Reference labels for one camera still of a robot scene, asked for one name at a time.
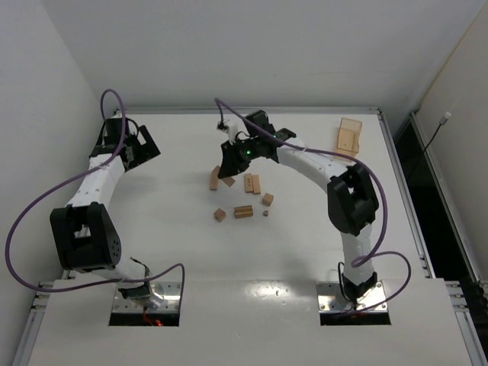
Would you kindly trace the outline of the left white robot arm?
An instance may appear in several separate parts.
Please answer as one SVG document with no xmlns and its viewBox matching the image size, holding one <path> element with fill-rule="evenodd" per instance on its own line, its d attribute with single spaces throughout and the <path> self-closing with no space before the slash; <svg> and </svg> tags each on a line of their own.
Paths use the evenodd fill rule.
<svg viewBox="0 0 488 366">
<path fill-rule="evenodd" d="M 148 280 L 150 270 L 141 261 L 123 254 L 108 206 L 123 174 L 159 154 L 145 126 L 130 118 L 107 119 L 79 189 L 65 207 L 50 214 L 62 268 L 115 280 L 122 297 L 134 302 L 153 295 Z"/>
</svg>

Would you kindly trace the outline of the printed light wood block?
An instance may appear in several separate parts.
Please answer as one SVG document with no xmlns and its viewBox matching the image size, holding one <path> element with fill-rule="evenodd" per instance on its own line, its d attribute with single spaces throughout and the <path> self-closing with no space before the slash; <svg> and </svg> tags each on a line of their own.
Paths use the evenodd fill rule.
<svg viewBox="0 0 488 366">
<path fill-rule="evenodd" d="M 246 193 L 252 193 L 254 191 L 252 174 L 250 173 L 244 174 L 244 186 L 245 186 Z"/>
</svg>

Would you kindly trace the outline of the clear amber plastic box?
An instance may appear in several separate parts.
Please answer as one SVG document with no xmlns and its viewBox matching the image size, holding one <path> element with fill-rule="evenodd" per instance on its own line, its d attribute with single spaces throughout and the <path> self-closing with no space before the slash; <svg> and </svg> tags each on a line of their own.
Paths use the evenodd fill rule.
<svg viewBox="0 0 488 366">
<path fill-rule="evenodd" d="M 359 153 L 362 122 L 343 117 L 339 126 L 336 152 L 355 158 Z"/>
</svg>

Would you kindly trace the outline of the dark striped wood block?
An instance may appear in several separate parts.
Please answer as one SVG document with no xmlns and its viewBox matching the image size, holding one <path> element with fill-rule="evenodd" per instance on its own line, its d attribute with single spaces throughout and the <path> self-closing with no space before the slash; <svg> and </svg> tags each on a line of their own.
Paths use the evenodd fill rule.
<svg viewBox="0 0 488 366">
<path fill-rule="evenodd" d="M 234 208 L 234 217 L 236 219 L 252 217 L 254 214 L 252 205 L 245 205 Z"/>
</svg>

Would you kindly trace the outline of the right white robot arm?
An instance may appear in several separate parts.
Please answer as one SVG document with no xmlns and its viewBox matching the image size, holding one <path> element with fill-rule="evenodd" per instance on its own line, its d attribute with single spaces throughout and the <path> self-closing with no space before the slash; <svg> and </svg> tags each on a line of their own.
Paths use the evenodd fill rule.
<svg viewBox="0 0 488 366">
<path fill-rule="evenodd" d="M 317 184 L 327 195 L 329 220 L 342 238 L 343 296 L 357 303 L 377 282 L 371 260 L 356 268 L 352 265 L 353 260 L 371 250 L 372 223 L 379 208 L 369 173 L 358 163 L 346 165 L 309 151 L 295 132 L 287 128 L 276 130 L 262 110 L 247 115 L 246 119 L 267 133 L 263 135 L 247 126 L 248 137 L 241 140 L 235 123 L 220 120 L 217 129 L 226 133 L 228 140 L 220 146 L 223 159 L 218 178 L 243 173 L 252 160 L 266 158 L 299 172 Z"/>
</svg>

